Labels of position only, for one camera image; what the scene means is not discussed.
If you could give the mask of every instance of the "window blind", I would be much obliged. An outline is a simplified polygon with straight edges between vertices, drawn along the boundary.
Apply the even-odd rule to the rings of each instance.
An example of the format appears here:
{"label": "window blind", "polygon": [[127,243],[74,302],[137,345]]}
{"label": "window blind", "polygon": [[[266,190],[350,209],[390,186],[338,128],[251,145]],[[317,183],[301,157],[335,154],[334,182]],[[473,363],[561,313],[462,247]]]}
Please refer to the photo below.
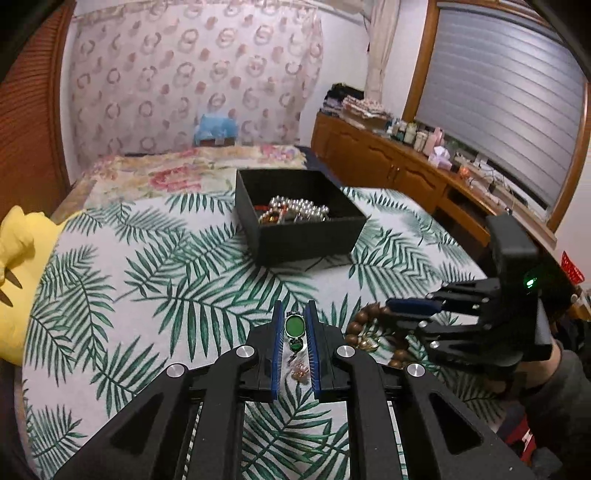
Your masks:
{"label": "window blind", "polygon": [[555,204],[579,131],[585,78],[550,29],[440,2],[417,120],[487,155]]}

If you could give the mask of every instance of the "metal screw head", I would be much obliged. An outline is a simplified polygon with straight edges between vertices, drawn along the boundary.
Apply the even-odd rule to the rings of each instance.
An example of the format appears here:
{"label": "metal screw head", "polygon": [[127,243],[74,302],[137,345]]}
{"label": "metal screw head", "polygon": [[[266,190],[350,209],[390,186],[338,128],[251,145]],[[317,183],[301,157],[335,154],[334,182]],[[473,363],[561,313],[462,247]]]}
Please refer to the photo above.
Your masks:
{"label": "metal screw head", "polygon": [[338,347],[336,349],[336,352],[345,358],[348,358],[350,356],[354,356],[355,354],[355,349],[352,346],[349,345],[341,345],[340,347]]}
{"label": "metal screw head", "polygon": [[425,367],[421,364],[410,364],[407,366],[407,372],[413,377],[422,377],[425,374]]}
{"label": "metal screw head", "polygon": [[169,365],[166,369],[166,374],[172,378],[180,377],[184,374],[184,366],[182,366],[181,364]]}
{"label": "metal screw head", "polygon": [[255,354],[255,349],[250,345],[241,345],[236,349],[237,356],[249,358]]}

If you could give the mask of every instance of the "white wall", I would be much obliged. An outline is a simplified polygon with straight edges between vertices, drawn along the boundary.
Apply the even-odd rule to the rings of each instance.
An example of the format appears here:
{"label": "white wall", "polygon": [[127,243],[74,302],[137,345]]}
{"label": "white wall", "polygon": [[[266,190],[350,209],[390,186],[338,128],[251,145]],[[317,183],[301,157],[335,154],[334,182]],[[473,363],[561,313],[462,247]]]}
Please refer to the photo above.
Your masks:
{"label": "white wall", "polygon": [[324,37],[324,57],[320,77],[300,118],[300,143],[310,146],[316,113],[334,83],[363,90],[368,72],[369,35],[362,25],[319,11]]}
{"label": "white wall", "polygon": [[413,81],[418,49],[421,47],[428,0],[401,0],[400,16],[386,67],[382,103],[394,115],[402,116]]}
{"label": "white wall", "polygon": [[557,251],[567,255],[586,277],[583,288],[591,288],[591,147],[569,209],[556,231]]}

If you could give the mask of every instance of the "green pendant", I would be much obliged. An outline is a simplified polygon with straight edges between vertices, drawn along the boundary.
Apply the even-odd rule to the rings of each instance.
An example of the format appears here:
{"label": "green pendant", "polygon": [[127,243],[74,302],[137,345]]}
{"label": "green pendant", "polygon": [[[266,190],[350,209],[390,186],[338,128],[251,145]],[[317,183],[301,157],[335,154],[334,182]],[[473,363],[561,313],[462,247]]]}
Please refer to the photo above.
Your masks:
{"label": "green pendant", "polygon": [[285,332],[289,338],[301,338],[306,332],[304,317],[298,314],[289,315],[285,319]]}
{"label": "green pendant", "polygon": [[300,352],[304,348],[304,342],[300,338],[290,340],[290,350],[294,353]]}

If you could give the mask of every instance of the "bedspread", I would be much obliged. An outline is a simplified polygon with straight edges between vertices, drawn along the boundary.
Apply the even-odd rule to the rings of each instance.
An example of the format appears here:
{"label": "bedspread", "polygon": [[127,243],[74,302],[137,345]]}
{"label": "bedspread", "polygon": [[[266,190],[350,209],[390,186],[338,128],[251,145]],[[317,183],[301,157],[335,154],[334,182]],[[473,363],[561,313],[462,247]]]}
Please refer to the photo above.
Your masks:
{"label": "bedspread", "polygon": [[237,168],[305,168],[293,145],[197,147],[179,153],[110,155],[82,175],[51,219],[110,202],[155,198],[170,193],[216,192],[234,188]]}
{"label": "bedspread", "polygon": [[[245,343],[252,326],[270,320],[277,299],[289,310],[315,300],[321,321],[344,330],[369,302],[422,297],[442,281],[483,277],[403,194],[344,191],[369,217],[352,253],[274,268],[250,257],[232,192],[116,202],[70,220],[41,280],[23,366],[27,431],[42,478],[168,364],[197,368]],[[448,313],[436,319],[476,320]],[[375,326],[367,328],[376,329],[374,357],[388,362],[392,346]],[[470,408],[498,422],[502,409],[478,379],[430,364],[416,339],[409,341]],[[319,405],[310,385],[284,370],[279,401],[246,407],[242,475],[345,480],[347,430],[344,403]],[[402,465],[405,475],[403,456]]]}

